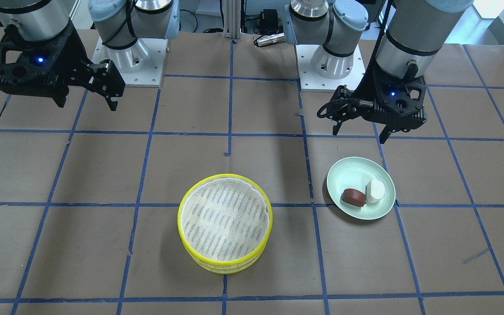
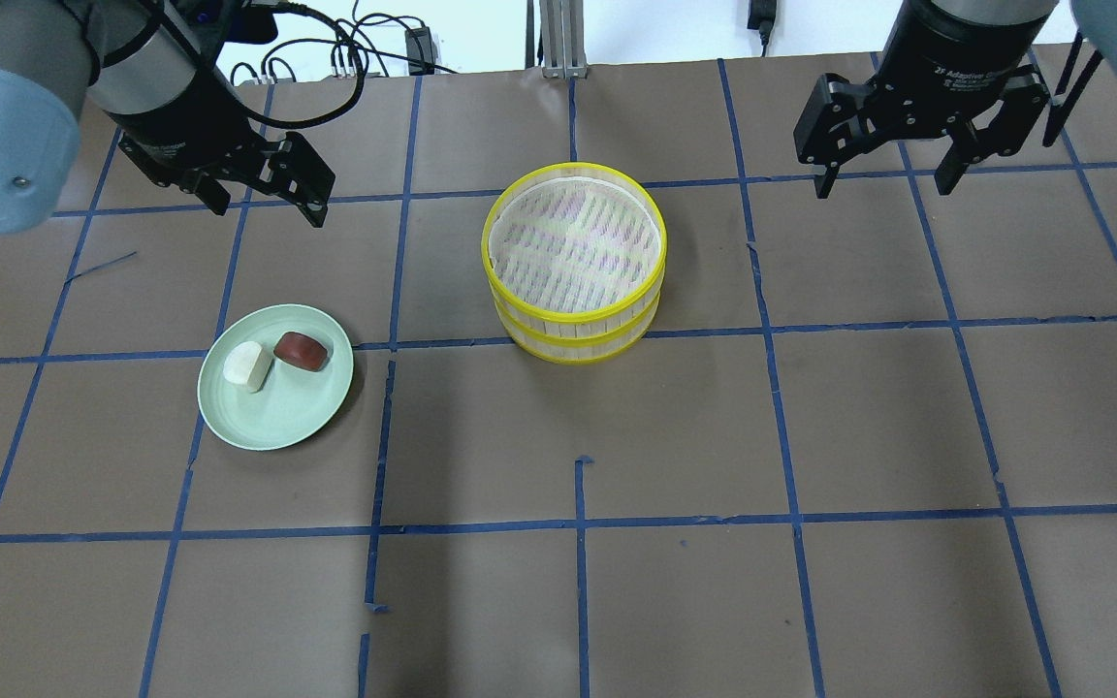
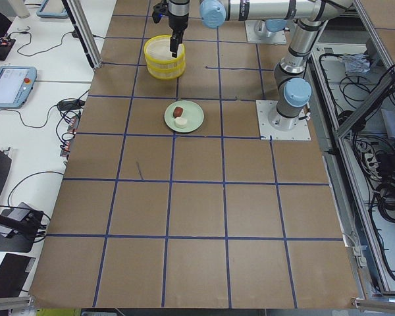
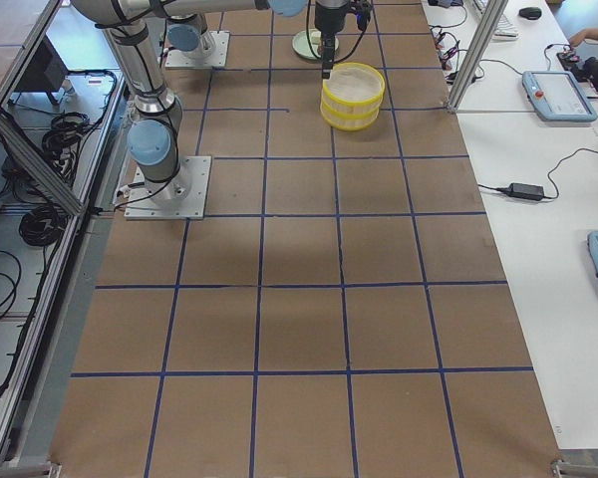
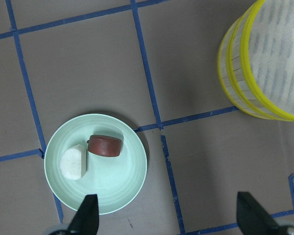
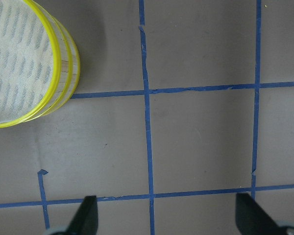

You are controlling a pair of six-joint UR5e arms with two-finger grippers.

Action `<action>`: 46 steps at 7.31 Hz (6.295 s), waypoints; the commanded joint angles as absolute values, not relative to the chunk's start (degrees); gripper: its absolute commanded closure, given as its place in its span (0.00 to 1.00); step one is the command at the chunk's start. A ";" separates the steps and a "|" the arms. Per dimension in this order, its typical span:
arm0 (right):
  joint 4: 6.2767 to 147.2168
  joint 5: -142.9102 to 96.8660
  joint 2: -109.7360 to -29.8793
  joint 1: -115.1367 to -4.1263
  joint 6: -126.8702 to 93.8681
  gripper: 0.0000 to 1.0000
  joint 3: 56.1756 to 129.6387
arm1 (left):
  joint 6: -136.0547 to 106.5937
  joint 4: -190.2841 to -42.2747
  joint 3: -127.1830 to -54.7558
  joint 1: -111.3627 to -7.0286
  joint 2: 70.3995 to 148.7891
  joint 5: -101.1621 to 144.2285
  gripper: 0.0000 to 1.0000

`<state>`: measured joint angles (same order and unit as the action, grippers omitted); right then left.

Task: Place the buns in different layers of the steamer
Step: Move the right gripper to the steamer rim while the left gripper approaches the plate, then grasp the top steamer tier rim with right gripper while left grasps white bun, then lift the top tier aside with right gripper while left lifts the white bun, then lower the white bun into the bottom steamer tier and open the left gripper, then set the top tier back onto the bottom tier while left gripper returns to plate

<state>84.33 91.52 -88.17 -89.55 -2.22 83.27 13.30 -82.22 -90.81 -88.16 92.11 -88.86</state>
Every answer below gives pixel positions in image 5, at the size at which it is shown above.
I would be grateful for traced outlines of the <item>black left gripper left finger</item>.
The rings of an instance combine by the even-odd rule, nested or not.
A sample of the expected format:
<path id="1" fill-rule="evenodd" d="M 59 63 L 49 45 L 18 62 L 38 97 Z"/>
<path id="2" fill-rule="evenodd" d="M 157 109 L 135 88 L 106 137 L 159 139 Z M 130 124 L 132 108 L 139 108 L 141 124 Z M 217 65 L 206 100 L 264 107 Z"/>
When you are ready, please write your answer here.
<path id="1" fill-rule="evenodd" d="M 69 235 L 96 235 L 99 228 L 98 196 L 86 195 L 71 223 Z"/>

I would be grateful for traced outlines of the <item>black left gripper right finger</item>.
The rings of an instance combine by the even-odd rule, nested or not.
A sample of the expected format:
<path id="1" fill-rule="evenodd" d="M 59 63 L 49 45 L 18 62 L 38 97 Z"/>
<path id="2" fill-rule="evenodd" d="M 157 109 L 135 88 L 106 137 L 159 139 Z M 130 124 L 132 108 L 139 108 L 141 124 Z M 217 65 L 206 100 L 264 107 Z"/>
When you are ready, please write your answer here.
<path id="1" fill-rule="evenodd" d="M 236 220 L 244 235 L 287 234 L 249 192 L 237 193 Z"/>

